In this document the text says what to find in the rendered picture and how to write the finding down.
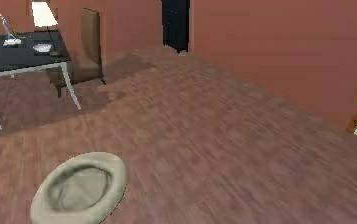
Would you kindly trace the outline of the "grey slanted figurine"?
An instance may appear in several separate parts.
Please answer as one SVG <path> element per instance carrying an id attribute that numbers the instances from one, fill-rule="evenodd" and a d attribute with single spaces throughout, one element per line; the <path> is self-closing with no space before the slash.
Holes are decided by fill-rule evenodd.
<path id="1" fill-rule="evenodd" d="M 7 20 L 5 19 L 5 17 L 2 14 L 0 14 L 0 19 L 2 21 L 2 26 L 3 26 L 3 28 L 5 30 L 5 33 L 6 33 L 6 39 L 4 40 L 3 45 L 4 46 L 20 45 L 21 44 L 21 40 L 16 38 L 12 34 L 12 32 L 9 29 L 8 22 L 7 22 Z"/>

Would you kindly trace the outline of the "black table with white legs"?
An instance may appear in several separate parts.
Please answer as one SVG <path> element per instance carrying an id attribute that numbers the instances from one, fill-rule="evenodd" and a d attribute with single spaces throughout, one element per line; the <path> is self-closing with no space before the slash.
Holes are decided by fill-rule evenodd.
<path id="1" fill-rule="evenodd" d="M 80 110 L 81 106 L 75 95 L 68 74 L 68 63 L 71 61 L 61 33 L 58 30 L 35 31 L 20 33 L 22 42 L 14 47 L 4 47 L 4 35 L 0 35 L 0 77 L 12 76 L 25 72 L 35 72 L 50 68 L 60 67 L 70 96 Z M 49 53 L 37 52 L 36 44 L 51 43 L 59 56 L 51 56 Z"/>

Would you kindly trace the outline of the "brown chair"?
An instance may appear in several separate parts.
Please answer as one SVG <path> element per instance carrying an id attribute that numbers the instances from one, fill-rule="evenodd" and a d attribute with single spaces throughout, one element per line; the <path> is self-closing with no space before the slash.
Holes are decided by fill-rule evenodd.
<path id="1" fill-rule="evenodd" d="M 72 85 L 94 79 L 106 84 L 102 68 L 100 13 L 83 8 L 81 11 L 81 41 L 83 53 L 71 55 L 67 71 Z"/>

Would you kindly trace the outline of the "beige round floor cushion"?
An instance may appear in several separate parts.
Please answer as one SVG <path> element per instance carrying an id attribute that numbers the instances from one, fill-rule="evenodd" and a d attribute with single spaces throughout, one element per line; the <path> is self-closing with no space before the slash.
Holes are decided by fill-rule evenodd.
<path id="1" fill-rule="evenodd" d="M 126 178 L 126 166 L 114 154 L 70 158 L 39 186 L 31 203 L 31 223 L 101 224 L 123 198 Z"/>

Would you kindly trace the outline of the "dark doorway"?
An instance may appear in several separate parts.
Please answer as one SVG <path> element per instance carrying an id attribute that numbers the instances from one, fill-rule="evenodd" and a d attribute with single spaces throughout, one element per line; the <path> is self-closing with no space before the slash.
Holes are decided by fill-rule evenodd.
<path id="1" fill-rule="evenodd" d="M 178 53 L 189 46 L 190 0 L 161 0 L 163 44 Z"/>

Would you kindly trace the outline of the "white shallow dish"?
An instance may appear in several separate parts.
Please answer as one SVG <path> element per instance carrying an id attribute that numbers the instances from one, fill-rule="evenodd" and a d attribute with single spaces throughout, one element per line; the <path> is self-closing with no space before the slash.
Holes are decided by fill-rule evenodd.
<path id="1" fill-rule="evenodd" d="M 36 44 L 33 49 L 39 53 L 48 53 L 52 49 L 51 44 Z"/>

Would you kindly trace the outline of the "white shade table lamp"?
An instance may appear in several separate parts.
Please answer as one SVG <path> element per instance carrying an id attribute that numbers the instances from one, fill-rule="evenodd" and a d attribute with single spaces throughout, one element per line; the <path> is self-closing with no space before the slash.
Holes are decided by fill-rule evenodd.
<path id="1" fill-rule="evenodd" d="M 34 22 L 34 32 L 41 36 L 35 41 L 36 44 L 51 44 L 52 49 L 48 54 L 52 57 L 59 57 L 59 30 L 58 21 L 47 1 L 31 2 L 32 17 Z"/>

